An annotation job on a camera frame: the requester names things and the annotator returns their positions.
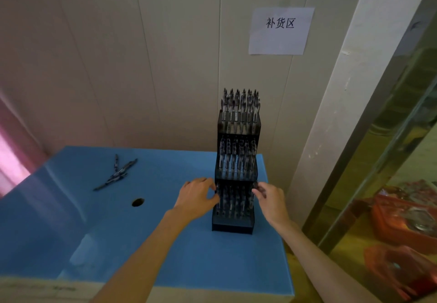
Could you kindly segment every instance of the person's left hand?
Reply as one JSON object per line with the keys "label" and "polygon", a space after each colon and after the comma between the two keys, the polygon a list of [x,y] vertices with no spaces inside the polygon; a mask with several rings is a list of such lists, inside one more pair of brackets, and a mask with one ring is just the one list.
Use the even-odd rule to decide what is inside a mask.
{"label": "person's left hand", "polygon": [[173,209],[179,211],[188,222],[200,218],[220,201],[218,194],[211,199],[206,197],[209,188],[216,190],[216,185],[211,178],[198,178],[185,182]]}

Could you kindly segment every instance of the white panel wall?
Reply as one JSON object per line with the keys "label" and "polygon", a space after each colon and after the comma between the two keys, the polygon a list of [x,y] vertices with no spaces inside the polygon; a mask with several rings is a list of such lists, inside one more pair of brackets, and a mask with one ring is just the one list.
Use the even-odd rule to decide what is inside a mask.
{"label": "white panel wall", "polygon": [[[357,0],[1,0],[4,95],[44,148],[215,150],[224,87],[259,90],[286,188]],[[248,55],[254,8],[315,7],[303,56]]]}

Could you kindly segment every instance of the pink curtain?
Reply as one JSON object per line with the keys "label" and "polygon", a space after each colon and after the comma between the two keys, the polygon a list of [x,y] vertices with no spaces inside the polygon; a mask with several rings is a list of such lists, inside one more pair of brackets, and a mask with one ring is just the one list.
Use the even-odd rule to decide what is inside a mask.
{"label": "pink curtain", "polygon": [[33,173],[47,158],[0,99],[0,198]]}

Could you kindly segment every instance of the black pen display stand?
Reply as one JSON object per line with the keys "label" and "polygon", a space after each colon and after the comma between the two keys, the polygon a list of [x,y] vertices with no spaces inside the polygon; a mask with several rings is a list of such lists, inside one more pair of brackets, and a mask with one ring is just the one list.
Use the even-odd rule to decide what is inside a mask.
{"label": "black pen display stand", "polygon": [[258,166],[255,157],[253,170],[248,168],[238,170],[238,163],[232,169],[230,164],[228,169],[223,166],[220,168],[220,141],[231,139],[231,143],[237,142],[237,145],[248,142],[251,145],[254,140],[257,148],[259,141],[259,132],[261,131],[261,120],[258,116],[256,123],[246,123],[238,120],[229,122],[223,120],[223,112],[220,111],[217,124],[217,159],[215,181],[217,193],[220,196],[220,203],[212,211],[212,230],[222,232],[252,234],[255,225],[254,214],[254,196],[252,188],[257,186]]}

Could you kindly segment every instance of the table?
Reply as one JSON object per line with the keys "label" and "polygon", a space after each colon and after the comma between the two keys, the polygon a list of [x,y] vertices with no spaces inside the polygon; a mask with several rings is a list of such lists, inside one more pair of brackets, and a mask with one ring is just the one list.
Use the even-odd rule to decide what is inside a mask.
{"label": "table", "polygon": [[[120,166],[138,162],[124,180],[93,191],[113,173],[116,153]],[[214,177],[215,162],[215,152],[65,147],[0,200],[0,301],[89,300],[173,207],[183,183]],[[257,162],[266,181],[262,155]],[[145,202],[132,207],[138,198]],[[282,240],[254,207],[253,235],[213,232],[210,212],[190,223],[148,302],[289,302]]]}

